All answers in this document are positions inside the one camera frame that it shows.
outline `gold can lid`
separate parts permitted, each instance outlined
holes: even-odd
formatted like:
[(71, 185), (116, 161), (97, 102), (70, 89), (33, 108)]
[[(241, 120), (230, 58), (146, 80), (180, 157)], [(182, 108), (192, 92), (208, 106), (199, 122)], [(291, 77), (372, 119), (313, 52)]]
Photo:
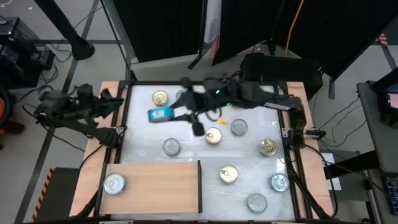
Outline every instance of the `gold can lid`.
[(156, 91), (152, 95), (152, 100), (157, 105), (165, 104), (168, 100), (167, 93), (165, 91)]
[(277, 146), (273, 140), (265, 139), (261, 141), (259, 150), (264, 156), (271, 156), (275, 154)]
[(209, 128), (205, 134), (206, 142), (217, 144), (221, 141), (221, 131), (218, 128)]
[(226, 165), (220, 171), (221, 180), (226, 184), (232, 184), (238, 178), (238, 170), (235, 166)]

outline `blue can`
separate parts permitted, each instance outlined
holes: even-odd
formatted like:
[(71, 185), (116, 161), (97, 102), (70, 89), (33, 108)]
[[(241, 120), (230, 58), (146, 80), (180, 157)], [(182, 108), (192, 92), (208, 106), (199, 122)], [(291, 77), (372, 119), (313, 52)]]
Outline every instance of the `blue can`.
[(148, 120), (152, 123), (164, 122), (174, 118), (174, 109), (171, 107), (155, 108), (148, 111)]

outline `wooden table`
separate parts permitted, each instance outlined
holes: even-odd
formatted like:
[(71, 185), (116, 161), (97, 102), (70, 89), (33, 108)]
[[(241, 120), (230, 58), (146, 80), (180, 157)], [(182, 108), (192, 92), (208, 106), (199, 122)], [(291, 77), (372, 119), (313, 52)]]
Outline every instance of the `wooden table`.
[[(307, 119), (307, 125), (305, 128), (307, 129), (313, 127), (310, 108), (308, 106), (303, 83), (288, 82), (287, 84), (289, 94), (293, 94), (302, 99), (302, 103), (305, 109), (305, 116)], [(118, 85), (119, 82), (103, 82), (101, 89), (107, 88), (113, 96), (116, 96), (118, 92)], [(119, 110), (117, 125), (121, 124), (123, 107), (124, 105), (122, 105), (121, 109)], [(110, 126), (111, 120), (112, 115), (109, 115), (106, 119), (98, 118), (96, 121), (99, 122), (99, 126), (103, 127)], [(289, 127), (288, 120), (289, 117), (287, 113), (284, 113), (284, 121), (286, 127)], [(305, 139), (305, 143), (309, 146), (314, 147), (315, 149), (318, 149), (317, 141), (314, 139)], [(86, 146), (85, 157), (91, 154), (91, 152), (93, 152), (98, 146), (99, 143), (96, 139), (89, 139)], [(83, 207), (90, 201), (93, 194), (97, 191), (98, 183), (100, 181), (101, 169), (105, 157), (105, 151), (105, 147), (100, 149), (96, 154), (92, 155), (82, 167), (76, 186), (75, 196), (73, 198), (72, 208), (70, 210), (70, 216), (79, 213), (83, 209)], [(114, 154), (115, 150), (113, 150), (113, 156), (111, 157), (111, 161), (113, 161)], [(327, 214), (331, 215), (333, 213), (333, 207), (331, 205), (329, 190), (326, 184), (326, 178), (323, 172), (321, 158), (318, 154), (307, 148), (301, 150), (301, 157), (308, 190), (311, 192), (319, 205), (327, 212)], [(305, 207), (303, 204), (303, 196), (298, 187), (296, 187), (296, 189), (300, 215), (304, 218)]]

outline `tin can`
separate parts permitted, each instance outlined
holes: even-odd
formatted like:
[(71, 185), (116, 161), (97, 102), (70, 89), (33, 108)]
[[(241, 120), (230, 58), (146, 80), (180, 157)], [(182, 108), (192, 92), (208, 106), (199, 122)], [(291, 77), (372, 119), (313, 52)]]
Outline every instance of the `tin can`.
[(178, 100), (178, 99), (181, 97), (181, 95), (182, 95), (183, 93), (185, 93), (185, 90), (180, 90), (180, 91), (178, 91), (178, 92), (175, 94), (175, 99)]
[(218, 128), (209, 128), (206, 131), (205, 139), (209, 144), (218, 144), (221, 141), (221, 131)]
[(221, 180), (226, 184), (232, 184), (238, 178), (238, 170), (235, 166), (226, 165), (220, 171)]
[(155, 108), (148, 111), (148, 120), (151, 123), (168, 121), (174, 118), (174, 109), (170, 107)]
[(163, 142), (163, 151), (168, 156), (176, 156), (180, 153), (179, 141), (175, 138), (166, 139), (166, 141)]
[(270, 139), (265, 139), (261, 141), (260, 147), (259, 147), (259, 152), (263, 156), (272, 156), (276, 153), (277, 146), (276, 143), (273, 140)]
[(156, 91), (152, 95), (152, 100), (156, 106), (166, 106), (167, 102), (169, 102), (169, 96), (167, 96), (165, 91)]
[(242, 119), (236, 119), (231, 123), (231, 131), (236, 136), (242, 136), (248, 130), (248, 124)]
[(267, 199), (260, 193), (248, 197), (248, 207), (254, 213), (262, 213), (267, 209)]
[(271, 185), (272, 189), (278, 192), (284, 192), (289, 188), (289, 179), (286, 177), (286, 175), (277, 173), (272, 175), (272, 177), (269, 179), (269, 184)]
[(126, 189), (127, 182), (124, 177), (120, 174), (110, 174), (104, 180), (104, 191), (107, 194), (116, 195), (123, 192)]

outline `gray floor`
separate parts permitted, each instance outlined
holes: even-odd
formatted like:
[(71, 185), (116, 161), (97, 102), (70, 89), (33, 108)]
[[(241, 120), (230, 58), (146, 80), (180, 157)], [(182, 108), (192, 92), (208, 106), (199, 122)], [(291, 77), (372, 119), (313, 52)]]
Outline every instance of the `gray floor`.
[[(94, 0), (58, 0), (56, 2), (74, 25), (90, 12)], [(14, 0), (10, 5), (0, 8), (0, 14), (2, 16), (19, 16), (41, 39), (59, 40), (62, 38), (59, 31), (46, 18), (33, 0)], [(86, 21), (82, 22), (77, 28), (79, 34), (82, 34), (85, 24)], [(95, 14), (87, 39), (114, 40), (110, 26), (102, 10), (99, 10)], [(68, 45), (61, 45), (61, 48), (68, 49), (70, 47)], [(95, 48), (96, 53), (92, 58), (78, 62), (70, 89), (74, 85), (90, 83), (94, 86), (96, 93), (102, 81), (124, 79), (124, 62), (118, 46), (115, 44), (95, 45)], [(398, 47), (389, 46), (389, 50), (393, 57), (398, 60)], [(267, 49), (259, 49), (258, 51), (267, 53)], [(282, 51), (282, 49), (277, 49), (277, 55), (282, 55)], [(55, 53), (61, 59), (66, 57), (63, 53)], [(239, 64), (243, 59), (243, 55), (238, 55), (225, 63), (211, 67), (211, 59), (205, 57), (194, 70), (188, 70), (187, 66), (195, 57), (196, 55), (189, 55), (157, 62), (140, 63), (133, 65), (132, 68), (139, 80), (176, 80), (182, 75), (200, 80), (205, 73), (209, 72), (234, 72), (239, 68)], [(71, 63), (72, 58), (63, 63), (55, 62), (59, 74), (58, 78), (52, 83), (54, 88), (63, 88), (67, 74), (70, 71)], [(337, 111), (356, 99), (355, 84), (365, 82), (366, 80), (378, 80), (390, 71), (391, 68), (387, 63), (381, 47), (372, 45), (337, 79), (335, 100), (328, 99), (328, 81), (326, 76), (324, 76), (325, 85), (318, 93), (314, 112), (317, 126), (320, 127)], [(51, 76), (51, 72), (47, 72), (45, 75), (49, 77)], [(14, 90), (13, 92), (24, 93), (26, 91)], [(0, 136), (0, 141), (5, 145), (5, 148), (0, 152), (0, 177), (3, 180), (0, 181), (0, 198), (2, 198), (0, 219), (2, 223), (13, 223), (16, 219), (21, 200), (25, 194), (44, 142), (45, 130), (39, 125), (34, 124), (34, 120), (25, 114), (21, 108), (21, 105), (24, 103), (37, 105), (39, 103), (37, 98), (37, 95), (33, 93), (15, 106), (15, 119), (25, 124), (26, 130), (18, 136)], [(336, 119), (323, 129), (330, 132), (334, 124), (344, 115), (345, 113), (342, 113), (337, 116)], [(341, 142), (350, 131), (357, 128), (363, 121), (364, 115), (362, 109), (357, 108), (348, 115), (348, 119), (335, 129), (337, 142)], [(76, 146), (85, 148), (86, 139), (79, 133), (67, 129), (58, 129), (55, 134), (72, 142)], [(373, 144), (370, 140), (367, 126), (365, 125), (359, 131), (352, 134), (346, 143), (336, 149), (360, 152), (372, 150)], [(25, 222), (31, 220), (48, 170), (51, 167), (78, 167), (82, 157), (82, 152), (71, 148), (59, 140), (52, 140), (27, 209)], [(358, 221), (367, 216), (362, 202), (339, 201), (339, 207), (338, 217), (343, 220)]]

